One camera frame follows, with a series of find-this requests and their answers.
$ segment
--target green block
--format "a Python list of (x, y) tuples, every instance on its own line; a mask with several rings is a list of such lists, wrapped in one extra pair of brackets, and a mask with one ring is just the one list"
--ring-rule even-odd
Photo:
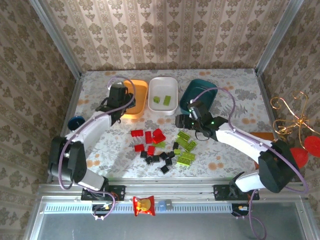
[(175, 141), (183, 148), (186, 148), (189, 145), (188, 141), (184, 140), (181, 137), (178, 137)]
[(194, 161), (196, 159), (196, 155), (190, 152), (183, 152), (181, 154), (181, 157), (185, 158), (185, 159), (189, 159), (190, 161)]
[(169, 106), (170, 100), (171, 100), (171, 96), (165, 96), (164, 101), (163, 101), (163, 105)]
[(184, 149), (187, 151), (187, 152), (191, 152), (195, 147), (197, 146), (197, 143), (195, 141), (191, 141), (189, 143), (188, 146), (186, 146)]
[(161, 149), (164, 149), (166, 147), (166, 143), (164, 141), (162, 142), (159, 142), (157, 144), (155, 143), (152, 143), (152, 146), (156, 147), (156, 148), (161, 148)]
[(186, 140), (187, 142), (189, 141), (189, 139), (191, 138), (191, 136), (187, 133), (185, 133), (184, 131), (179, 131), (178, 136), (184, 140)]
[(181, 154), (181, 150), (180, 149), (174, 149), (173, 152), (174, 152), (174, 155), (180, 155)]
[(191, 161), (190, 159), (186, 159), (180, 156), (178, 157), (178, 160), (176, 161), (176, 163), (190, 167)]
[(153, 98), (153, 101), (154, 101), (156, 104), (160, 103), (160, 97), (155, 96), (155, 97)]

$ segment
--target floral tablecloth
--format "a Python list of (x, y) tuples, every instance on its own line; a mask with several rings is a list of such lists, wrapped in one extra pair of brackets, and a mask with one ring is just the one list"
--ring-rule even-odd
[[(92, 71), (82, 76), (83, 87), (78, 100), (76, 115), (86, 120), (106, 97), (107, 83), (113, 76), (124, 76), (149, 82), (159, 76), (173, 77), (178, 81), (178, 98), (193, 79), (203, 79), (228, 89), (236, 99), (236, 110), (232, 122), (246, 132), (270, 132), (271, 125), (253, 69), (212, 69), (212, 70), (124, 70)], [(232, 108), (231, 99), (219, 92), (210, 111), (214, 116), (227, 118)], [(147, 165), (134, 151), (134, 145), (144, 144), (144, 137), (131, 137), (131, 130), (153, 131), (160, 128), (166, 136), (166, 152), (172, 150), (174, 140), (180, 129), (175, 127), (175, 117), (181, 114), (177, 109), (174, 115), (153, 114), (145, 104), (144, 114), (140, 119), (122, 119), (104, 132), (98, 143), (87, 152), (87, 166), (94, 172), (109, 178), (154, 178), (154, 177), (234, 177), (242, 171), (255, 168), (254, 161), (236, 149), (210, 139), (196, 140), (194, 131), (187, 130), (191, 140), (197, 142), (192, 153), (196, 160), (190, 167), (176, 164), (167, 174), (160, 168), (163, 161)]]

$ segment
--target patterned wallpaper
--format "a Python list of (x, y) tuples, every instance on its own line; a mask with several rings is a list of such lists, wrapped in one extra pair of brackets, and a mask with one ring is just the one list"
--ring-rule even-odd
[(82, 71), (255, 68), (289, 0), (43, 0)]
[(28, 1), (0, 1), (0, 239), (23, 237), (75, 79)]
[[(305, 100), (294, 100), (292, 92), (301, 90), (309, 97), (305, 114), (311, 125), (320, 131), (320, 1), (305, 0), (273, 55), (265, 72), (265, 86), (270, 97), (282, 96), (292, 109), (300, 113)], [(289, 118), (288, 111), (277, 112), (281, 119)], [(299, 145), (297, 134), (288, 140)], [(304, 137), (310, 131), (303, 131)], [(310, 186), (309, 201), (320, 226), (320, 159), (309, 157), (303, 170)]]

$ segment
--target lego brick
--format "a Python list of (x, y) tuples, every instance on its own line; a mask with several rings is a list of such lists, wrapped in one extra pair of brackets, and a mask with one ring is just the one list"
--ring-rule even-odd
[(146, 151), (141, 151), (140, 158), (146, 159), (147, 158), (147, 152)]
[(173, 144), (173, 149), (178, 149), (178, 148), (179, 148), (179, 143), (175, 141)]
[(165, 96), (164, 101), (163, 101), (163, 105), (169, 106), (170, 101), (171, 101), (171, 96)]
[(184, 149), (190, 153), (196, 146), (197, 143), (195, 141), (191, 141)]
[(144, 147), (143, 144), (139, 144), (139, 145), (135, 145), (135, 146), (134, 146), (134, 151), (135, 151), (136, 153), (142, 152), (142, 151), (144, 151), (144, 150), (145, 150), (145, 147)]
[(171, 159), (174, 158), (175, 157), (174, 151), (169, 152), (168, 153), (168, 157), (171, 158)]
[(188, 141), (184, 140), (181, 137), (178, 137), (175, 141), (183, 148), (186, 148), (189, 145)]
[(176, 163), (190, 167), (191, 161), (190, 159), (186, 159), (180, 156), (178, 157), (178, 160), (176, 161)]
[(153, 98), (153, 101), (154, 101), (156, 104), (160, 103), (160, 97), (155, 96), (155, 97)]
[(160, 128), (157, 128), (156, 130), (153, 131), (153, 136), (157, 136), (159, 134), (163, 134), (162, 131), (160, 130)]
[(153, 158), (151, 156), (148, 156), (145, 161), (146, 161), (146, 164), (150, 165), (152, 163), (152, 160)]
[(171, 158), (167, 158), (167, 159), (165, 160), (165, 165), (167, 165), (167, 166), (172, 166), (172, 159), (171, 159)]
[(160, 157), (158, 155), (154, 155), (153, 158), (152, 158), (152, 161), (154, 163), (160, 163)]
[(146, 131), (145, 132), (145, 143), (146, 144), (152, 144), (151, 131)]
[(166, 160), (168, 158), (168, 155), (165, 152), (163, 152), (160, 154), (160, 158), (162, 158), (163, 160)]
[(169, 172), (169, 168), (166, 165), (161, 167), (160, 170), (161, 170), (161, 172), (163, 172), (163, 174), (166, 174), (167, 172)]
[(158, 207), (159, 207), (159, 211), (160, 212), (164, 212), (164, 211), (167, 210), (165, 201), (159, 201), (158, 202)]
[(131, 131), (131, 136), (132, 137), (142, 137), (144, 135), (143, 130), (133, 130)]
[(183, 157), (184, 159), (189, 159), (190, 161), (193, 161), (196, 159), (196, 155), (190, 152), (183, 152), (181, 154), (181, 157)]
[(149, 156), (153, 156), (153, 155), (155, 154), (155, 150), (156, 150), (156, 147), (154, 147), (154, 146), (149, 146), (149, 147), (148, 147), (148, 151), (147, 151), (148, 155), (149, 155)]
[(180, 149), (174, 149), (173, 152), (174, 152), (174, 155), (180, 155), (181, 154), (181, 150)]
[(158, 134), (156, 136), (154, 136), (152, 138), (152, 141), (155, 143), (155, 144), (158, 144), (158, 143), (161, 143), (163, 142), (164, 140), (166, 140), (166, 137), (165, 135), (163, 135), (162, 133), (161, 134)]
[(165, 210), (172, 210), (174, 206), (172, 206), (172, 201), (170, 199), (167, 199), (164, 201), (165, 203)]
[(164, 141), (159, 142), (158, 144), (152, 143), (152, 146), (154, 146), (156, 148), (164, 149), (166, 147), (166, 143)]
[(188, 142), (189, 139), (191, 138), (191, 136), (190, 136), (189, 134), (185, 133), (184, 131), (179, 131), (178, 137), (186, 140), (187, 142)]

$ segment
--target red snack bag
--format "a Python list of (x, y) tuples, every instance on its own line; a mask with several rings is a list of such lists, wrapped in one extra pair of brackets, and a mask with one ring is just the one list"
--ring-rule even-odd
[(150, 214), (152, 216), (155, 216), (155, 197), (150, 196), (146, 198), (138, 198), (134, 196), (133, 211), (134, 216), (138, 216), (138, 214)]

